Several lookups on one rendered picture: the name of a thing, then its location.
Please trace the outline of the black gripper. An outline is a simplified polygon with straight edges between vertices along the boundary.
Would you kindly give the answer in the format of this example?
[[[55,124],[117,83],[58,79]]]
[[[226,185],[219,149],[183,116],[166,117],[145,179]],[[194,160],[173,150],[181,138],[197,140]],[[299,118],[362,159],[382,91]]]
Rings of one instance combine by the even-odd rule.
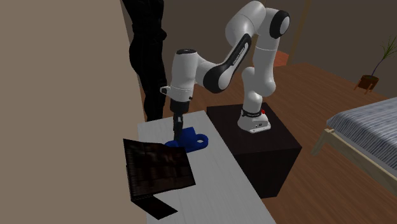
[[[177,141],[181,135],[183,129],[183,115],[188,112],[190,102],[179,102],[174,99],[170,100],[170,110],[174,113],[173,115],[173,131],[174,140]]]

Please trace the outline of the dark robot stand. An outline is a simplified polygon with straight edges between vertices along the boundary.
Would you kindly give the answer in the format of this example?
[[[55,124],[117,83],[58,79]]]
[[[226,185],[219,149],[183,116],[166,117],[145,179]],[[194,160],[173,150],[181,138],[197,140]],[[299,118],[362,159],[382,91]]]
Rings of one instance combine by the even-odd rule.
[[[251,134],[237,125],[241,104],[210,106],[207,115],[261,199],[280,192],[302,146],[264,102],[271,128]]]

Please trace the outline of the bed with striped grey cover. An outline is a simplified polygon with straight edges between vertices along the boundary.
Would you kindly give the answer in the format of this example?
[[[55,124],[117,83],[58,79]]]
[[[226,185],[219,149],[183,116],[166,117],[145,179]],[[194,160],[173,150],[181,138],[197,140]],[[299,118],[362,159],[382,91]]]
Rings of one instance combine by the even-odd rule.
[[[311,154],[327,143],[397,196],[397,97],[339,112],[326,125]]]

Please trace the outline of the potted plant on wooden stand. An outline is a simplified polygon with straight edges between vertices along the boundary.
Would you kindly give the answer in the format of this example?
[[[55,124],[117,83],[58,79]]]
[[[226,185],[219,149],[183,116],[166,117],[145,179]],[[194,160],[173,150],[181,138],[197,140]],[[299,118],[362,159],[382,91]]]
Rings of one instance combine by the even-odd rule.
[[[385,61],[386,59],[392,57],[397,53],[397,35],[395,37],[389,37],[387,42],[384,42],[381,44],[381,48],[383,51],[382,58],[380,61],[377,63],[371,74],[364,74],[357,82],[357,84],[354,86],[353,90],[356,90],[357,88],[361,88],[365,91],[364,94],[367,94],[369,92],[372,92],[376,85],[379,82],[379,78],[375,76],[375,72],[377,68],[380,66],[380,64]]]

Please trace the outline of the blue pipe clamp bracket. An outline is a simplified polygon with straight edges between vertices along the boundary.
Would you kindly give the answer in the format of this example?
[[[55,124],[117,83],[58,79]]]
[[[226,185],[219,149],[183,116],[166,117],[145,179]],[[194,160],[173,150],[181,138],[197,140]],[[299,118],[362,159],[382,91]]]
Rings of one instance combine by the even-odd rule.
[[[208,137],[204,134],[196,134],[193,127],[182,129],[179,138],[166,142],[169,147],[182,147],[187,153],[204,149],[208,146]]]

